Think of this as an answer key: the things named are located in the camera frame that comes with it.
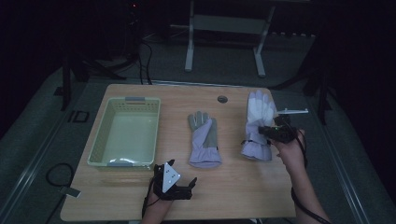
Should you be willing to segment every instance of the white desk frame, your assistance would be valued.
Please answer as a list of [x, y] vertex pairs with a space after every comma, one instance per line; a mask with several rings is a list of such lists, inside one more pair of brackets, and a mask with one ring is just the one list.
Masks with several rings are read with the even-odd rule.
[[274, 11], [275, 7], [270, 7], [266, 20], [207, 16], [194, 14], [194, 0], [191, 0], [189, 45], [187, 47], [185, 71], [192, 71], [192, 60], [194, 54], [194, 30], [208, 30], [260, 35], [260, 43], [257, 47], [253, 48], [253, 53], [256, 60], [258, 75], [259, 77], [265, 77], [264, 65], [262, 64], [262, 47], [264, 45], [265, 37], [268, 35], [268, 29], [274, 15]]

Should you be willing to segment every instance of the black strap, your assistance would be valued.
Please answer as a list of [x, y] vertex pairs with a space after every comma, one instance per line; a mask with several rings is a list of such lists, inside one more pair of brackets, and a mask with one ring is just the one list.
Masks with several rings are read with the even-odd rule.
[[306, 207], [304, 207], [297, 198], [297, 195], [294, 192], [294, 189], [291, 188], [291, 198], [294, 200], [296, 205], [303, 210], [307, 215], [311, 216], [314, 220], [324, 223], [324, 224], [331, 224], [328, 220], [324, 219], [323, 217], [318, 216], [317, 214], [309, 211]]

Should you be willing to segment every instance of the purple glove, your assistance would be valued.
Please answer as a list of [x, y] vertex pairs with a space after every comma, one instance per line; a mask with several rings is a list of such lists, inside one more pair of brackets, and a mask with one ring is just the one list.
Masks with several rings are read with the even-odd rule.
[[216, 120], [201, 111], [197, 111], [195, 115], [189, 115], [188, 120], [192, 131], [190, 165], [198, 168], [221, 165]]
[[270, 161], [272, 153], [267, 139], [259, 134], [259, 127], [271, 126], [274, 112], [274, 102], [269, 101], [267, 94], [257, 90], [251, 92], [247, 102], [246, 141], [241, 153], [249, 159]]

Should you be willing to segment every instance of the green plastic basket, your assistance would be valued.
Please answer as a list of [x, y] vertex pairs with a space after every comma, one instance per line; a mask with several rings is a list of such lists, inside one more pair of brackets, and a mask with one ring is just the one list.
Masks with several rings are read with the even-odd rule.
[[88, 164], [150, 170], [155, 159], [161, 100], [110, 98], [92, 144]]

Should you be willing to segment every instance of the table top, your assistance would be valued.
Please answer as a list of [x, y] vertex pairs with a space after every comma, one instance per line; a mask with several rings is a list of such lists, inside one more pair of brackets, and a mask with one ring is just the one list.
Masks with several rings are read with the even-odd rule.
[[[156, 164], [175, 159], [181, 174], [179, 186], [195, 177], [190, 200], [175, 201], [165, 219], [219, 219], [295, 217], [290, 197], [290, 177], [272, 147], [272, 161], [252, 161], [242, 156], [248, 94], [257, 88], [213, 86], [109, 85], [96, 115], [71, 185], [81, 191], [67, 197], [61, 211], [66, 221], [139, 220], [152, 171], [94, 167], [87, 163], [107, 99], [116, 96], [161, 98]], [[222, 104], [219, 96], [226, 96]], [[222, 165], [199, 169], [189, 165], [191, 130], [187, 116], [201, 110], [218, 121], [218, 146]]]

